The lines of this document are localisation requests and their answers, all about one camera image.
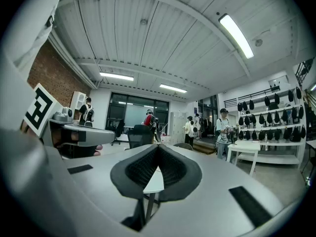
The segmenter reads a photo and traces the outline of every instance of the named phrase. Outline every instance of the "cap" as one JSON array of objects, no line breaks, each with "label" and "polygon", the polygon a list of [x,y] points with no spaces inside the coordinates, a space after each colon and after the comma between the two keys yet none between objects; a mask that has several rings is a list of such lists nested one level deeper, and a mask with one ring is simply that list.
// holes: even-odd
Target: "cap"
[{"label": "cap", "polygon": [[219,112],[220,113],[228,113],[228,111],[225,108],[222,108]]}]

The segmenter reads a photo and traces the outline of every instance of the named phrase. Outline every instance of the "brick wall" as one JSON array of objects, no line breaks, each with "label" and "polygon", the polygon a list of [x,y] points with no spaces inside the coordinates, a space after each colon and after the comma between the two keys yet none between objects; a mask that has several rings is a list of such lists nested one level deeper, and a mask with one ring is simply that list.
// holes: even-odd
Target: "brick wall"
[{"label": "brick wall", "polygon": [[62,106],[70,107],[74,91],[90,95],[91,88],[72,71],[49,41],[41,47],[32,65],[28,83],[40,83]]}]

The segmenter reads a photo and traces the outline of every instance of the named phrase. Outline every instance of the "white ceiling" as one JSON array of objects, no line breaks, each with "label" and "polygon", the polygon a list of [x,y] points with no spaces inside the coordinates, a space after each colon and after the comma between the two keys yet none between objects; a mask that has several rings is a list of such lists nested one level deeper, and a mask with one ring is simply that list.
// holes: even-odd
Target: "white ceiling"
[{"label": "white ceiling", "polygon": [[[253,58],[246,59],[220,25],[224,13],[244,33]],[[75,62],[91,81],[101,81],[97,85],[179,101],[217,94],[316,54],[291,0],[61,0],[55,24]],[[103,78],[100,71],[134,81]],[[174,94],[161,83],[188,92]]]}]

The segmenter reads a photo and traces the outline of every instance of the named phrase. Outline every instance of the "white cabinet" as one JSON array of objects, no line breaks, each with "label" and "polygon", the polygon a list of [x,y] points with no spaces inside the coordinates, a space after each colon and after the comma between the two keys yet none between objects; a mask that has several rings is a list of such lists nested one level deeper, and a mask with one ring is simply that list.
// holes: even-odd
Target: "white cabinet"
[{"label": "white cabinet", "polygon": [[81,108],[81,106],[84,104],[85,104],[85,94],[81,93],[79,91],[74,91],[74,95],[73,95],[73,98],[72,98],[71,104],[70,104],[70,108],[73,111],[72,118],[74,118],[75,110],[79,110]]},{"label": "white cabinet", "polygon": [[186,113],[170,113],[170,144],[174,145],[177,143],[184,143],[185,132],[183,126],[186,124],[187,114]]}]

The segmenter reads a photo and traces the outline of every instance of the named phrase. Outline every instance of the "window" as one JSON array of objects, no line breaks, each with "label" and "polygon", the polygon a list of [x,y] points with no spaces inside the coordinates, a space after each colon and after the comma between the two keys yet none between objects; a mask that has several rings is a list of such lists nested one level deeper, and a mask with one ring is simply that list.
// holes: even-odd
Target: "window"
[{"label": "window", "polygon": [[144,122],[147,110],[152,110],[159,119],[160,129],[167,132],[169,103],[148,98],[135,97],[112,93],[108,109],[107,127],[117,122],[115,119],[124,119],[126,128],[133,128]]}]

